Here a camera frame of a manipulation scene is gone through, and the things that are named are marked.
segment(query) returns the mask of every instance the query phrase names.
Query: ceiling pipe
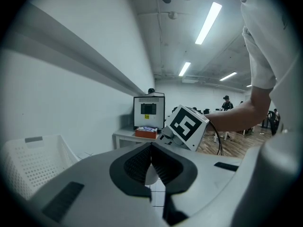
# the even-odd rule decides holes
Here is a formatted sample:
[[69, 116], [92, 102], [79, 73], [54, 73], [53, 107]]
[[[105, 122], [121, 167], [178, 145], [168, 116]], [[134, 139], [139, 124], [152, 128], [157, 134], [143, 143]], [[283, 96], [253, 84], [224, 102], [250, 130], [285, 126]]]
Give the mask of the ceiling pipe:
[[[176, 81], [176, 82], [180, 82], [181, 83], [181, 79], [180, 78], [166, 78], [164, 81]], [[215, 84], [215, 83], [209, 83], [209, 82], [205, 82], [205, 81], [199, 81], [195, 84], [200, 84], [200, 85], [203, 85], [203, 86], [209, 86], [209, 87], [219, 87], [219, 88], [222, 88], [222, 89], [229, 89], [229, 90], [233, 90], [233, 91], [237, 91], [237, 92], [247, 92], [249, 91], [249, 89], [247, 88], [236, 88], [236, 87], [230, 87], [230, 86], [226, 86], [226, 85], [218, 85], [218, 84]]]
[[[160, 14], [169, 14], [169, 13], [171, 13], [171, 12], [160, 12]], [[194, 16], [194, 15], [191, 15], [191, 14], [189, 14], [189, 13], [179, 13], [179, 12], [176, 12], [178, 15], [188, 15], [188, 16]], [[138, 16], [145, 16], [145, 15], [158, 15], [159, 13], [138, 13], [137, 15]]]
[[[174, 74], [165, 74], [165, 75], [154, 74], [154, 75], [160, 77], [157, 80], [161, 80], [161, 78], [163, 78], [165, 80], [170, 80], [170, 79], [171, 80], [174, 80], [174, 79], [181, 80], [181, 78], [179, 76], [176, 76]], [[199, 80], [198, 83], [203, 82], [203, 83], [211, 85], [211, 86], [233, 88], [233, 89], [244, 90], [244, 91], [247, 90], [245, 85], [243, 85], [241, 83], [237, 83], [237, 82], [224, 82], [224, 84], [218, 84], [218, 83], [213, 82], [214, 80], [218, 81], [219, 79], [217, 79], [217, 78], [209, 78], [209, 77], [205, 77], [205, 76], [194, 76], [194, 75], [193, 76], [187, 75], [186, 78], [198, 79]]]
[[162, 33], [162, 21], [161, 21], [161, 11], [160, 11], [159, 0], [156, 0], [156, 2], [157, 2], [157, 8], [158, 8], [157, 20], [158, 20], [159, 30], [160, 30], [160, 62], [161, 62], [161, 72], [162, 72], [162, 74], [163, 74], [163, 72], [164, 72], [164, 65], [163, 65], [163, 33]]
[[219, 52], [217, 53], [216, 56], [214, 56], [200, 71], [199, 73], [203, 73], [204, 71], [206, 71], [210, 65], [212, 64], [212, 61], [217, 59], [223, 52], [225, 52], [226, 50], [228, 50], [228, 48], [231, 46], [231, 44], [239, 37], [242, 36], [242, 29], [241, 31], [239, 31], [239, 34], [235, 35], [235, 37]]

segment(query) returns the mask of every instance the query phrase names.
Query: wooden floor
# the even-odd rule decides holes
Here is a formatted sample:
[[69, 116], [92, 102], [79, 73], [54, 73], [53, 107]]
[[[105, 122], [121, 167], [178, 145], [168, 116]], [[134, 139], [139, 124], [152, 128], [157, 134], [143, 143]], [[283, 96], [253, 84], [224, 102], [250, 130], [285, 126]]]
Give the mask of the wooden floor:
[[[229, 132], [230, 138], [226, 141], [221, 138], [224, 156], [244, 158], [246, 151], [252, 146], [261, 146], [264, 141], [271, 138], [270, 128], [263, 129], [261, 126], [255, 126], [255, 132], [245, 135]], [[198, 152], [216, 155], [218, 152], [219, 141], [214, 142], [214, 133], [207, 132], [198, 148]]]

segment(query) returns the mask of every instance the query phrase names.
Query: cable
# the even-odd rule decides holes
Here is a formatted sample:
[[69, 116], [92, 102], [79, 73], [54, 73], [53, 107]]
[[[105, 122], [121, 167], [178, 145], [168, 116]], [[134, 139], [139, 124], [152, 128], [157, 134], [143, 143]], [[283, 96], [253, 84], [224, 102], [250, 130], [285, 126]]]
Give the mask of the cable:
[[218, 149], [218, 152], [217, 152], [217, 155], [219, 154], [219, 151], [221, 152], [221, 156], [223, 156], [223, 148], [222, 148], [222, 143], [221, 143], [221, 139], [220, 139], [220, 135], [216, 129], [216, 127], [214, 126], [214, 124], [209, 121], [209, 124], [212, 126], [212, 128], [214, 129], [214, 131], [216, 132], [217, 136], [218, 136], [218, 140], [219, 140], [219, 149]]
[[[156, 91], [155, 91], [154, 93], [158, 93], [158, 92], [156, 92]], [[148, 93], [148, 94], [150, 94], [150, 93]], [[148, 95], [148, 94], [145, 94], [145, 95]], [[163, 94], [163, 95], [165, 96], [165, 94], [164, 94], [164, 93], [161, 93], [161, 94]]]

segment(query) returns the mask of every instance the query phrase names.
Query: person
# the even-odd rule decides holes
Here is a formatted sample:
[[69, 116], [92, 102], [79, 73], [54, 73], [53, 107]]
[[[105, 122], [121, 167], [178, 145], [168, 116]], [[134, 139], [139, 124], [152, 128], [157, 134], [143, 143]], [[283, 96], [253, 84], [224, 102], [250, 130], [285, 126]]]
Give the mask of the person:
[[269, 93], [276, 81], [301, 58], [294, 27], [274, 0], [240, 1], [245, 22], [242, 35], [250, 55], [251, 95], [233, 110], [206, 116], [218, 131], [240, 131], [260, 123], [267, 115]]
[[276, 108], [274, 109], [274, 113], [275, 113], [275, 115], [276, 115], [276, 119], [275, 119], [275, 121], [279, 121], [279, 119], [280, 119], [280, 115], [279, 115], [279, 113], [278, 113], [278, 111], [277, 111], [277, 109], [276, 109]]
[[233, 109], [233, 105], [231, 101], [229, 101], [229, 96], [226, 95], [223, 99], [225, 99], [225, 103], [222, 105], [222, 110], [227, 111], [229, 109]]

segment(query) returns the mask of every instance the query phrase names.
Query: screen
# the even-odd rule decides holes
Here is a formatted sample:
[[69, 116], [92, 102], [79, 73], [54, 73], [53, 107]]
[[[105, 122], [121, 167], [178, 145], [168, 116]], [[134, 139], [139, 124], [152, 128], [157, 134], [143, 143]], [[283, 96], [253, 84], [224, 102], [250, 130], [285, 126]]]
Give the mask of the screen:
[[141, 114], [157, 114], [157, 105], [141, 104]]

